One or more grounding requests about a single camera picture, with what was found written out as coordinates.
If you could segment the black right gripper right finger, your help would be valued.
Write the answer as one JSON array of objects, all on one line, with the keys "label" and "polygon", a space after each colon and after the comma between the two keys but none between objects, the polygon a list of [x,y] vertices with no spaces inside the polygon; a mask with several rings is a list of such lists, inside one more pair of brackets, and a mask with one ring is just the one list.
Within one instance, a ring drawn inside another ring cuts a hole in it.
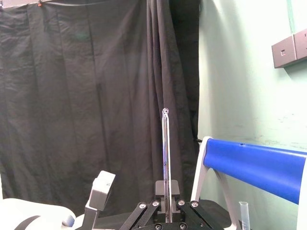
[{"label": "black right gripper right finger", "polygon": [[180,197],[177,181],[172,181],[172,212],[171,230],[214,230],[214,220],[201,207],[198,201],[185,201]]}]

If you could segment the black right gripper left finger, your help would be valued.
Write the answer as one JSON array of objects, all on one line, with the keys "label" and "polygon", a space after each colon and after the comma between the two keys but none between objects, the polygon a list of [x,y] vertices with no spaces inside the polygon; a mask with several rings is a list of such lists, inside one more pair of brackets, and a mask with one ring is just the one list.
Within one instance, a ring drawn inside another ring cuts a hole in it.
[{"label": "black right gripper left finger", "polygon": [[163,181],[155,182],[155,197],[150,203],[140,202],[125,220],[120,230],[163,230],[163,223],[157,220],[164,198]]}]

